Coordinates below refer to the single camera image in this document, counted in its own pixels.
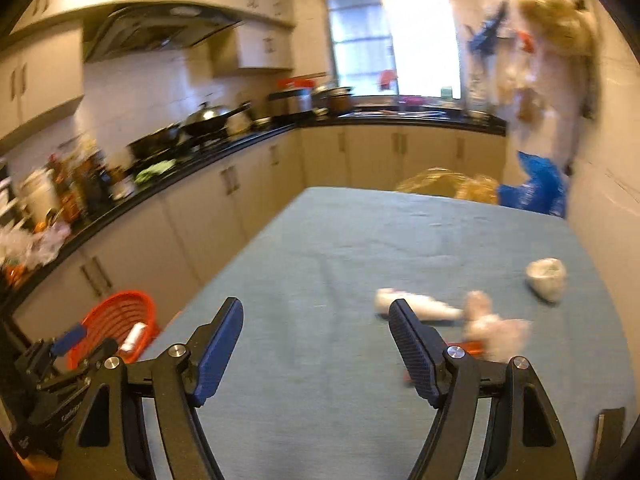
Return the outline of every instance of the blue plastic bag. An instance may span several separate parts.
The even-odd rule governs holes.
[[[562,174],[548,158],[518,152],[522,169],[530,179],[522,186],[499,186],[498,202],[514,209],[545,215],[566,215],[566,187]]]

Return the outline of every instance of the window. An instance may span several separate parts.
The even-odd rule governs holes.
[[[340,86],[356,95],[460,99],[460,58],[449,0],[326,0]],[[397,81],[380,88],[381,74]]]

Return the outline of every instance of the metal screw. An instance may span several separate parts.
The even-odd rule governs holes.
[[[454,359],[462,359],[465,356],[465,351],[459,346],[450,346],[447,348],[447,354]]]
[[[527,361],[524,357],[521,357],[521,356],[514,357],[513,364],[515,365],[516,368],[519,368],[520,370],[526,370],[527,368],[529,368],[529,361]]]
[[[169,355],[171,357],[182,357],[187,351],[184,345],[173,345],[169,347]]]
[[[108,368],[109,370],[113,370],[115,367],[117,367],[120,364],[120,359],[118,359],[116,356],[113,357],[109,357],[105,362],[104,362],[104,367]]]

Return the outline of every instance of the orange basket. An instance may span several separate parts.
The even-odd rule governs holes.
[[[156,304],[148,295],[135,290],[119,292],[104,300],[82,321],[86,336],[68,352],[66,362],[69,369],[76,368],[84,356],[107,337],[113,337],[118,345],[122,345],[133,326],[139,322],[146,324],[146,328],[135,348],[119,354],[126,363],[137,361],[160,333],[156,323]]]

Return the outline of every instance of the blue tablecloth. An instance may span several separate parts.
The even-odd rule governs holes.
[[[533,260],[560,258],[558,306],[524,283]],[[533,322],[526,355],[556,409],[581,478],[603,408],[636,418],[634,379],[614,305],[569,225],[499,206],[392,192],[305,191],[213,280],[148,349],[155,357],[208,323],[227,296],[244,329],[217,394],[198,414],[228,480],[407,478],[435,411],[402,383],[380,287],[462,305],[486,291],[503,317]],[[440,326],[462,338],[460,325]],[[145,401],[158,479],[170,478],[151,400]],[[488,400],[461,479],[482,451]]]

